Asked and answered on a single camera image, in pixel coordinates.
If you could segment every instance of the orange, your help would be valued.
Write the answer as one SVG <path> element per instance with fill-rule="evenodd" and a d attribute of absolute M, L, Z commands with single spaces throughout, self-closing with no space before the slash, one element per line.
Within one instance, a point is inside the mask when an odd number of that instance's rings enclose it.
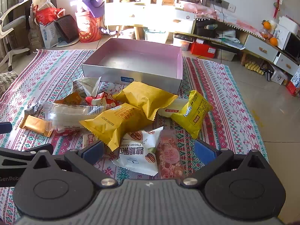
<path fill-rule="evenodd" d="M 262 21 L 262 25 L 264 26 L 264 28 L 265 28 L 266 30 L 270 30 L 270 29 L 271 29 L 271 24 L 270 24 L 269 21 L 263 20 L 263 21 Z"/>
<path fill-rule="evenodd" d="M 271 45 L 273 45 L 273 46 L 278 46 L 278 40 L 277 40 L 275 37 L 272 37 L 272 38 L 270 39 L 270 43 L 271 43 Z"/>

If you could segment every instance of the orange snack wrapper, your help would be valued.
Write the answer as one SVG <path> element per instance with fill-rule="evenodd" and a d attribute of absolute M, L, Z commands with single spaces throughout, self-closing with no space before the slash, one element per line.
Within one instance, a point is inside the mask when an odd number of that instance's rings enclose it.
<path fill-rule="evenodd" d="M 46 130 L 46 121 L 45 120 L 36 118 L 31 115 L 26 115 L 19 127 L 22 129 L 31 130 L 38 134 L 43 134 L 46 137 L 50 137 L 52 134 L 52 131 Z"/>
<path fill-rule="evenodd" d="M 153 121 L 148 120 L 141 109 L 124 103 L 80 123 L 114 151 L 124 134 L 138 131 Z"/>
<path fill-rule="evenodd" d="M 115 100 L 126 102 L 143 110 L 146 117 L 152 121 L 159 108 L 167 107 L 177 97 L 177 95 L 137 81 L 133 81 L 120 93 L 113 95 Z"/>
<path fill-rule="evenodd" d="M 57 104 L 67 104 L 67 105 L 80 105 L 81 97 L 78 92 L 71 93 L 66 96 L 64 99 L 54 101 Z"/>

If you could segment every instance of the drawer handle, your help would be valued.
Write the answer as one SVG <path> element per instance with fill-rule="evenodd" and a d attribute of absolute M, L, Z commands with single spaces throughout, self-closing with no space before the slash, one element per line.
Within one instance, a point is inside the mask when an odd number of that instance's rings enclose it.
<path fill-rule="evenodd" d="M 262 51 L 263 53 L 266 53 L 266 54 L 268 53 L 267 50 L 265 50 L 265 49 L 263 49 L 263 48 L 261 48 L 261 47 L 259 47 L 259 50 Z"/>

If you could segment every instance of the purple hat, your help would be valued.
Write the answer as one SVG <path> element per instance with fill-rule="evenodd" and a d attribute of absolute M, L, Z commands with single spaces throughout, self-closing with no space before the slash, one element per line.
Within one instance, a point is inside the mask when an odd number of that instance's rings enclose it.
<path fill-rule="evenodd" d="M 83 9 L 90 11 L 94 18 L 104 15 L 104 0 L 82 0 Z"/>

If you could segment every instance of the metal screw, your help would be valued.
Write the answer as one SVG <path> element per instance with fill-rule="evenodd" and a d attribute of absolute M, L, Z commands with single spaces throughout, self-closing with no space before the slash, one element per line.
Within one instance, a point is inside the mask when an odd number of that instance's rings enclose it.
<path fill-rule="evenodd" d="M 195 178 L 185 178 L 183 180 L 183 183 L 185 185 L 191 186 L 191 185 L 196 185 L 198 183 L 198 180 Z"/>
<path fill-rule="evenodd" d="M 103 186 L 112 186 L 116 183 L 116 181 L 112 178 L 105 178 L 101 180 L 101 184 Z"/>

